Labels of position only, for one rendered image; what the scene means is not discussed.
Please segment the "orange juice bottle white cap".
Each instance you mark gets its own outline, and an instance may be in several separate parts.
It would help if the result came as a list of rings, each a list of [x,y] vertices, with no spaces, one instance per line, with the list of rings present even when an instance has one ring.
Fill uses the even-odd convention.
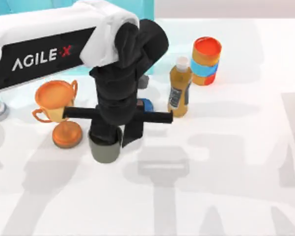
[[[183,117],[188,111],[191,77],[188,58],[178,57],[175,66],[170,71],[171,87],[167,105],[168,111],[172,112],[176,118]]]

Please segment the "small blue object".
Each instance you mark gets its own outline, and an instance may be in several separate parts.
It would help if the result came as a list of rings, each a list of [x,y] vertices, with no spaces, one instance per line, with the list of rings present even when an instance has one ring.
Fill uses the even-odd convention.
[[[153,112],[154,106],[151,100],[147,98],[138,98],[137,99],[137,106],[141,107],[145,112]]]

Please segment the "orange and blue can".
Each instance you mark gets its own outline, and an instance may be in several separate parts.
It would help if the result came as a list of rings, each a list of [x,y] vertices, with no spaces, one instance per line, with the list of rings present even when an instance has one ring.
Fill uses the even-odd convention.
[[[221,49],[222,45],[213,37],[204,36],[195,40],[190,62],[195,84],[207,86],[214,82]]]

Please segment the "orange trophy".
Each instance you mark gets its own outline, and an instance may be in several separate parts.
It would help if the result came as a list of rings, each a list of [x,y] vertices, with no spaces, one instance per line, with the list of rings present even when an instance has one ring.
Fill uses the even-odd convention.
[[[42,123],[56,122],[52,140],[59,148],[73,148],[82,140],[80,125],[63,117],[65,107],[73,107],[77,96],[78,82],[68,83],[53,80],[41,85],[35,93],[35,101],[39,106],[32,115]]]

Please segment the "grey cup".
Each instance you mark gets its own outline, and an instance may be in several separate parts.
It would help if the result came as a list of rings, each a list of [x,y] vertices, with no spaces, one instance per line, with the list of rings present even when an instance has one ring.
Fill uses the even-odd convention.
[[[88,131],[89,147],[93,158],[103,164],[109,164],[119,157],[121,142],[122,142],[122,130],[118,128],[116,131],[117,141],[114,144],[107,144],[104,141],[97,139],[93,141],[91,131]]]

